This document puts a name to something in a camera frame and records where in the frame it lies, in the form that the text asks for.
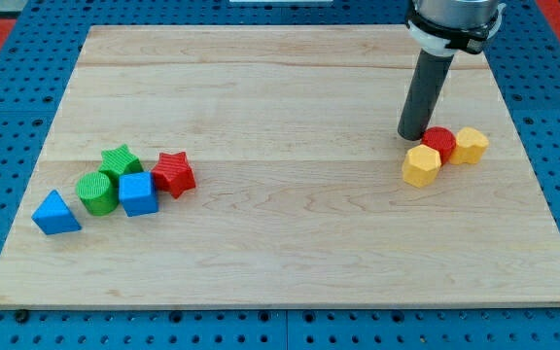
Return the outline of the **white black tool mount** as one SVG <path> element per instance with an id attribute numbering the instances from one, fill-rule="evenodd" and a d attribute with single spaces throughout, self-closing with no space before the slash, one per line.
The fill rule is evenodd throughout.
<path id="1" fill-rule="evenodd" d="M 479 54 L 500 30 L 505 3 L 409 3 L 405 25 L 422 50 L 437 56 Z"/>

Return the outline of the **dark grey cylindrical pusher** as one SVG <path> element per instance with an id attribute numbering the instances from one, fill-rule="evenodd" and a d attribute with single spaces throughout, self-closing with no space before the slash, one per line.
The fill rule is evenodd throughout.
<path id="1" fill-rule="evenodd" d="M 438 102 L 453 56 L 437 56 L 422 50 L 411 79 L 398 123 L 398 134 L 405 140 L 423 137 Z"/>

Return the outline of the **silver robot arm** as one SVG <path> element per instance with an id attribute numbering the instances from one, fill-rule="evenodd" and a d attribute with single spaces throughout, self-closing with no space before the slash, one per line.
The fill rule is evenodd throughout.
<path id="1" fill-rule="evenodd" d="M 398 134 L 422 138 L 456 53 L 480 54 L 500 30 L 499 0 L 409 0 L 405 26 L 420 46 Z"/>

